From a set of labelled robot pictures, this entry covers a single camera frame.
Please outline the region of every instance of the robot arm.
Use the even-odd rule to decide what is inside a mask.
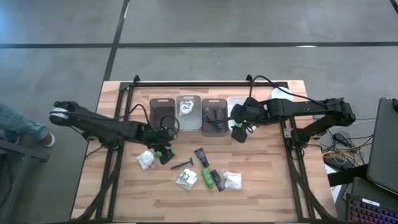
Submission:
[[[288,133],[295,146],[302,146],[311,136],[324,134],[332,126],[349,126],[356,117],[348,103],[338,99],[325,101],[292,102],[286,99],[271,99],[258,102],[247,98],[243,105],[235,105],[231,117],[240,128],[233,127],[232,137],[238,142],[247,138],[246,128],[250,125],[268,125],[285,121],[294,116],[310,116],[324,114],[325,116],[305,128],[291,129]]]
[[[87,138],[94,136],[108,149],[117,149],[124,141],[139,143],[161,152],[160,162],[165,164],[174,154],[170,149],[170,141],[174,134],[170,129],[153,130],[146,123],[138,121],[119,121],[118,118],[108,118],[96,114],[79,106],[73,101],[55,102],[54,109],[50,112],[50,120],[59,126],[73,126],[82,130],[82,135]]]

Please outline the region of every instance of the gray floor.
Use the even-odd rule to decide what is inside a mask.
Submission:
[[[0,44],[111,43],[122,4],[1,1]],[[121,42],[398,41],[397,20],[388,0],[131,0]],[[13,223],[68,220],[86,142],[50,124],[48,112],[56,100],[94,110],[109,51],[0,50],[0,101],[47,124],[57,138],[50,161],[32,165]],[[374,118],[380,97],[398,95],[397,58],[398,47],[119,49],[111,80],[302,79],[310,97],[343,96],[358,118]],[[373,125],[337,131],[366,136]],[[327,136],[322,141],[329,144]]]

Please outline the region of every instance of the person's leg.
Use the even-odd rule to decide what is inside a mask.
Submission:
[[[16,140],[16,136],[20,134],[30,134],[37,140],[43,141],[46,146],[54,144],[54,137],[44,124],[39,124],[14,108],[0,103],[0,129],[5,130],[5,135]]]

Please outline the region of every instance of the green object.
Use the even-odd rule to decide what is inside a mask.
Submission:
[[[209,189],[213,189],[214,182],[213,182],[213,179],[211,178],[211,174],[210,174],[209,169],[207,169],[207,168],[202,169],[201,170],[201,174],[202,174],[202,176],[203,176],[203,178],[205,180],[205,183],[206,183],[207,187]]]
[[[162,156],[162,152],[160,152],[160,151],[157,151],[157,152],[155,152],[155,158],[159,158],[160,156]]]
[[[240,124],[235,123],[235,126],[238,128],[242,128],[242,125],[243,125],[242,123],[240,123]]]

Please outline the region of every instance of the wooden table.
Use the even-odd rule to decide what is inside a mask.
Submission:
[[[303,81],[287,82],[293,93],[307,95]],[[104,82],[97,113],[114,116],[119,83]],[[259,101],[266,100],[272,89],[256,86],[253,95]],[[134,89],[132,105],[141,103],[149,112],[149,100],[153,98],[199,95],[205,99],[248,96],[248,94],[248,87],[145,87]],[[140,108],[136,109],[129,119],[145,122],[144,113]],[[304,127],[313,121],[311,117],[301,117],[296,118],[296,122],[298,127]],[[244,144],[231,139],[230,134],[222,138],[207,138],[201,133],[179,133],[178,139],[172,142],[172,145],[176,150],[176,156],[169,163],[164,166],[159,163],[154,170],[144,172],[136,157],[143,153],[146,147],[131,142],[125,144],[114,222],[292,222],[297,220],[279,124],[257,128]],[[98,142],[91,142],[87,153],[98,146]],[[201,147],[206,152],[211,170],[216,169],[220,175],[225,170],[242,173],[242,190],[218,192],[216,187],[213,190],[207,189],[200,173],[202,166],[193,152]],[[105,157],[106,151],[103,150],[86,159],[72,218],[78,217],[98,193]],[[170,168],[189,160],[190,157],[194,159],[195,165],[189,169],[198,174],[198,181],[191,191],[187,191],[174,183],[174,178],[181,170],[170,170]],[[315,146],[306,148],[304,161],[312,192],[328,212],[336,216],[319,148]],[[308,217],[302,192],[300,198],[305,217]]]

